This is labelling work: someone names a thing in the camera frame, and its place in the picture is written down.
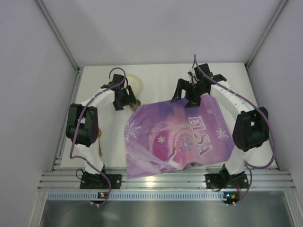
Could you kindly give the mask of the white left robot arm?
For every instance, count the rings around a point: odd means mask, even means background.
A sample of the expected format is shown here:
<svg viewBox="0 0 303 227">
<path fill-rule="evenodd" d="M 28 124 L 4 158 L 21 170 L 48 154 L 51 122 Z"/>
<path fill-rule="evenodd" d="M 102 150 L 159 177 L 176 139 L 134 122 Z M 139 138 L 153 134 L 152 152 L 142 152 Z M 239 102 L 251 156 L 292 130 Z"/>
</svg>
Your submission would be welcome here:
<svg viewBox="0 0 303 227">
<path fill-rule="evenodd" d="M 104 168 L 104 163 L 95 151 L 99 113 L 108 105 L 113 105 L 116 111 L 122 111 L 125 106 L 136 103 L 126 75 L 114 74 L 111 79 L 88 100 L 71 104 L 68 111 L 65 134 L 71 140 L 69 158 L 83 160 L 90 174 L 100 174 Z"/>
</svg>

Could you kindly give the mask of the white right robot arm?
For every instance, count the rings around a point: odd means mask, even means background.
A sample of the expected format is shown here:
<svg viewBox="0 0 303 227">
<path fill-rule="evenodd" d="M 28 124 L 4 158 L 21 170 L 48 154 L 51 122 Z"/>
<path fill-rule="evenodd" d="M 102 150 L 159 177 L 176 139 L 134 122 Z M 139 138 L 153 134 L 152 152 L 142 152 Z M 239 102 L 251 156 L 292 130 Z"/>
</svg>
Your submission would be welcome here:
<svg viewBox="0 0 303 227">
<path fill-rule="evenodd" d="M 216 130 L 218 139 L 230 138 L 234 144 L 220 174 L 228 179 L 240 177 L 252 155 L 269 139 L 267 109 L 256 107 L 237 94 L 222 74 L 215 75 L 210 71 L 207 63 L 193 67 L 188 75 L 190 80 L 178 79 L 171 102 L 185 98 L 184 108 L 194 110 L 202 106 L 202 98 L 206 96 L 215 99 L 231 114 L 234 120 L 232 135 L 224 129 Z"/>
</svg>

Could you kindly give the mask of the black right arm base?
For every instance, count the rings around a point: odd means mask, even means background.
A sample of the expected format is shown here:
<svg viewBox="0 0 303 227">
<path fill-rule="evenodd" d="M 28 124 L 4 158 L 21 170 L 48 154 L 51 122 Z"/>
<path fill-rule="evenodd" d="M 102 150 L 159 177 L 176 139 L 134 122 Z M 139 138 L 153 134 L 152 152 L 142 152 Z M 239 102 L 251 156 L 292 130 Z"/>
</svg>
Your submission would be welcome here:
<svg viewBox="0 0 303 227">
<path fill-rule="evenodd" d="M 205 175 L 206 188 L 213 191 L 221 189 L 247 189 L 249 181 L 247 175 L 242 172 L 237 175 L 227 174 L 206 174 Z"/>
</svg>

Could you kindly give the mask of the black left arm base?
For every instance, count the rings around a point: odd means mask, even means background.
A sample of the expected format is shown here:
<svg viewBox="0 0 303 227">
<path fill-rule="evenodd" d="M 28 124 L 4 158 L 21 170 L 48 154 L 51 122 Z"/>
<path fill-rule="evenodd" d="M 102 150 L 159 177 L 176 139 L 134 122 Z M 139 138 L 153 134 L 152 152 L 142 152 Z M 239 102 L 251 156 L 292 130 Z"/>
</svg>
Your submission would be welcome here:
<svg viewBox="0 0 303 227">
<path fill-rule="evenodd" d="M 111 183 L 111 189 L 120 189 L 122 183 L 122 175 L 106 174 Z M 108 181 L 100 174 L 91 174 L 84 172 L 80 182 L 81 189 L 109 189 Z"/>
</svg>

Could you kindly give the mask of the purple Elsa placemat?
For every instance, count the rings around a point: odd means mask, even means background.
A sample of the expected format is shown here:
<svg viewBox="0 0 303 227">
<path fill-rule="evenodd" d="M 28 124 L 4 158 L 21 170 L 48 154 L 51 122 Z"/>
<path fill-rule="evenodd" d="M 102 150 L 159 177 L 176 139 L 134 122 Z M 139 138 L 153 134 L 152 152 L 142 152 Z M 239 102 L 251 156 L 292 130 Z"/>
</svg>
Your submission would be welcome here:
<svg viewBox="0 0 303 227">
<path fill-rule="evenodd" d="M 235 147 L 218 102 L 201 96 L 199 107 L 187 100 L 143 105 L 125 126 L 128 178 L 174 172 L 225 162 Z"/>
</svg>

